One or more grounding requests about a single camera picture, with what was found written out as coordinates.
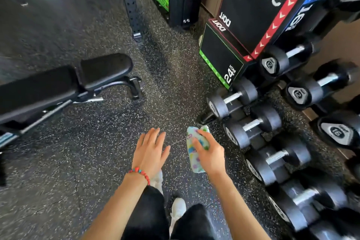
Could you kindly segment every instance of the red beaded bracelet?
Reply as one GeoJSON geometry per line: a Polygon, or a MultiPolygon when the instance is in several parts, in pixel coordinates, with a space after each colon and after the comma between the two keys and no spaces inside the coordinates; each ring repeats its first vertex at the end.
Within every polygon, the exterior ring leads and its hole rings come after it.
{"type": "Polygon", "coordinates": [[[149,179],[148,175],[144,171],[140,170],[139,167],[135,167],[134,169],[129,171],[129,173],[132,173],[132,172],[142,174],[145,177],[145,179],[148,181],[148,185],[150,185],[150,179],[149,179]]]}

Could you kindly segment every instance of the forearm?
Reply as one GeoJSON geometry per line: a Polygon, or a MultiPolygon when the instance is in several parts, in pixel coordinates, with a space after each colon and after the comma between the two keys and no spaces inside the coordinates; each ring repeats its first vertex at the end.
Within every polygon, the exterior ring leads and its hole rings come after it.
{"type": "Polygon", "coordinates": [[[126,174],[122,184],[86,231],[82,240],[119,240],[147,181],[138,173],[126,174]]]}
{"type": "Polygon", "coordinates": [[[227,174],[210,177],[234,240],[270,240],[227,174]]]}

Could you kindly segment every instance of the weight bench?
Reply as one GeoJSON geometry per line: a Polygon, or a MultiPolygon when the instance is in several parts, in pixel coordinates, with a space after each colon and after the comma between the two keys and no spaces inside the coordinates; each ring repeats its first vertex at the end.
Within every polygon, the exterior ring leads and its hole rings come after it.
{"type": "Polygon", "coordinates": [[[143,99],[141,79],[127,75],[132,69],[129,56],[115,53],[0,85],[0,154],[5,145],[66,106],[103,101],[97,95],[108,87],[125,85],[131,99],[143,99]]]}

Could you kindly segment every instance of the shoe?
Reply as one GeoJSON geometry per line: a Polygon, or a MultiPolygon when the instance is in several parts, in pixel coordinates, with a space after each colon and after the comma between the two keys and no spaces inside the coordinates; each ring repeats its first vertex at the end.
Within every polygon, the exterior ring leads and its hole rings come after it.
{"type": "Polygon", "coordinates": [[[169,228],[170,236],[173,232],[175,223],[184,215],[186,212],[185,200],[182,198],[176,198],[171,207],[171,224],[169,228]]]}
{"type": "Polygon", "coordinates": [[[150,179],[150,186],[153,186],[154,188],[158,189],[162,195],[164,195],[164,193],[162,191],[162,181],[163,180],[164,179],[162,178],[162,170],[161,169],[153,178],[150,179]]]}

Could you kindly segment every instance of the black pants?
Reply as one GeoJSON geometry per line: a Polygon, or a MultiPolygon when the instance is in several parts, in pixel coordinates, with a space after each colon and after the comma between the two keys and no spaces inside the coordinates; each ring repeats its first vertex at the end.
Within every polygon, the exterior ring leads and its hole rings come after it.
{"type": "MultiPolygon", "coordinates": [[[[169,240],[169,223],[164,208],[164,196],[147,186],[142,193],[121,240],[169,240]]],[[[214,229],[204,205],[189,208],[176,222],[170,239],[214,240],[214,229]]]]}

